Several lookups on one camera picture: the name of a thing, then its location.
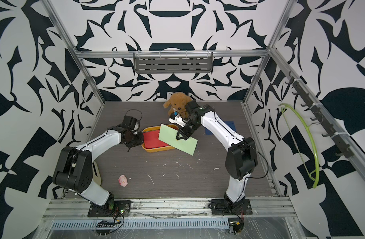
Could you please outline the red envelope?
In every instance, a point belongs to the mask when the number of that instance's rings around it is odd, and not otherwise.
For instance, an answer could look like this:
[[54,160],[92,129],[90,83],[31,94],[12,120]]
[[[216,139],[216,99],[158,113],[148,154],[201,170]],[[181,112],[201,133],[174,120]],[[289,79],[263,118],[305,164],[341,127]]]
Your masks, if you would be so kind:
[[143,133],[144,143],[143,147],[147,151],[168,150],[173,149],[169,144],[159,140],[160,130],[146,131]]

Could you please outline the light green envelope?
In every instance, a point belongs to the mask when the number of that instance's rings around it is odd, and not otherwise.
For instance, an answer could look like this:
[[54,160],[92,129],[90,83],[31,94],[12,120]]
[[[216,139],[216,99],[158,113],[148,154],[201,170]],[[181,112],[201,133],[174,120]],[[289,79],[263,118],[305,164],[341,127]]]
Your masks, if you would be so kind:
[[189,139],[177,139],[178,130],[167,125],[160,125],[159,140],[169,144],[170,146],[179,149],[189,155],[193,155],[197,146],[198,140],[190,137]]

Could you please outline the yellow plastic storage box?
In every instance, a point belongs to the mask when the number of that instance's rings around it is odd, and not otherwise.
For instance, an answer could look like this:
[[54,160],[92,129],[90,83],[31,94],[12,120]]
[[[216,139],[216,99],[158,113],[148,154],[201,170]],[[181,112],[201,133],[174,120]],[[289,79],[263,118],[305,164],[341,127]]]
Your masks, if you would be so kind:
[[160,129],[160,126],[152,126],[147,127],[142,131],[144,136],[142,148],[146,152],[152,153],[174,149],[174,147],[159,140]]

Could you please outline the dark blue envelope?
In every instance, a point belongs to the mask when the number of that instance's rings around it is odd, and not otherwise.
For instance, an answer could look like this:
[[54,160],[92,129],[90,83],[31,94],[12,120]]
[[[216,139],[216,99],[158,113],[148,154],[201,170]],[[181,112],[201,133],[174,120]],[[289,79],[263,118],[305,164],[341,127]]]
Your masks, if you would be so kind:
[[[224,123],[230,127],[233,131],[236,131],[236,127],[235,127],[235,123],[233,121],[224,121]],[[208,130],[207,128],[205,128],[205,134],[206,135],[213,135],[213,133]]]

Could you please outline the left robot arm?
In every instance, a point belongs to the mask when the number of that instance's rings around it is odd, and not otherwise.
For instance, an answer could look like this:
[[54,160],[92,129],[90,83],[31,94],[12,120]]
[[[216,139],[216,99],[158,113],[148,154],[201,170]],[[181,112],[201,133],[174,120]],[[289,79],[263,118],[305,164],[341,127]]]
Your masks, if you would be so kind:
[[121,124],[109,127],[97,138],[76,147],[66,146],[60,152],[53,183],[89,201],[89,217],[118,215],[124,206],[116,204],[113,194],[94,181],[93,163],[119,144],[128,149],[142,145],[144,136],[139,128],[139,119],[125,115]]

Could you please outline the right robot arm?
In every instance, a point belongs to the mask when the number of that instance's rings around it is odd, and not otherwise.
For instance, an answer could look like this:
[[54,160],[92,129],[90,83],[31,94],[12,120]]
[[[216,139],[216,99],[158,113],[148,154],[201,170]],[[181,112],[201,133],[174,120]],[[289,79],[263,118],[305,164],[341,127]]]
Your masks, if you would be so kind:
[[179,125],[176,139],[181,141],[191,138],[201,126],[209,130],[227,151],[225,168],[230,175],[228,188],[223,199],[212,199],[208,205],[213,215],[252,215],[250,200],[246,198],[246,186],[249,179],[266,178],[252,176],[258,166],[258,157],[264,155],[257,150],[255,141],[245,138],[232,130],[209,105],[200,106],[191,101],[185,106],[188,118],[183,118],[177,111],[170,114],[169,121]]

